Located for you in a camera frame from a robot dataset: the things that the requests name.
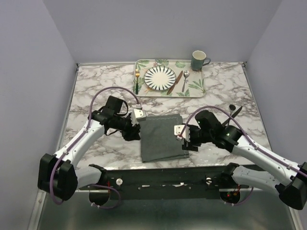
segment marble countertop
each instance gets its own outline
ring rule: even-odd
[[[63,145],[73,138],[84,125],[92,97],[102,88],[121,86],[132,89],[133,64],[111,63],[96,66],[80,66],[73,93]],[[260,115],[254,103],[245,74],[240,63],[212,63],[203,69],[206,94],[202,98],[139,98],[148,116],[181,114],[185,122],[188,116],[204,105],[215,105],[229,111],[229,105],[243,106],[236,117],[239,124],[266,148],[270,148]],[[127,92],[112,90],[103,92],[93,109],[105,105],[108,96],[125,99],[129,106],[135,99]],[[226,116],[215,111],[223,122]],[[196,125],[195,119],[190,124]],[[152,169],[197,166],[221,166],[230,162],[252,164],[247,159],[233,155],[213,144],[203,144],[199,152],[190,151],[190,158],[175,161],[142,163],[140,141],[125,141],[120,133],[103,136],[90,147],[77,168],[97,164],[108,170]]]

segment gray mug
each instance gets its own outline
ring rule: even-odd
[[[192,54],[191,69],[194,71],[199,71],[203,66],[208,65],[210,62],[211,59],[207,57],[205,52],[196,50]]]

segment gray cloth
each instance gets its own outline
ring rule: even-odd
[[[140,121],[142,162],[168,161],[189,158],[181,141],[174,135],[174,126],[182,124],[179,114],[149,116]]]

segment leaf-patterned tray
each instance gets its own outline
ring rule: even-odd
[[[167,59],[155,59],[155,60],[145,60],[141,59],[135,63],[134,69],[140,70],[139,76],[139,97],[202,97],[205,95],[206,90],[204,86],[203,72],[193,71],[190,67],[190,60],[167,60]],[[181,71],[188,70],[190,72],[189,77],[186,79],[186,86],[184,92],[182,92],[182,87],[184,83],[184,77],[182,75],[178,84],[174,87],[173,91],[167,95],[167,91],[154,91],[147,87],[144,83],[145,72],[157,65],[164,65],[170,67],[176,74],[176,77]],[[135,71],[133,73],[133,92],[135,92],[136,77]]]

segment black and white plate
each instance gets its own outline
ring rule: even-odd
[[[144,74],[144,82],[152,90],[168,90],[175,84],[175,81],[176,74],[166,66],[151,67]]]

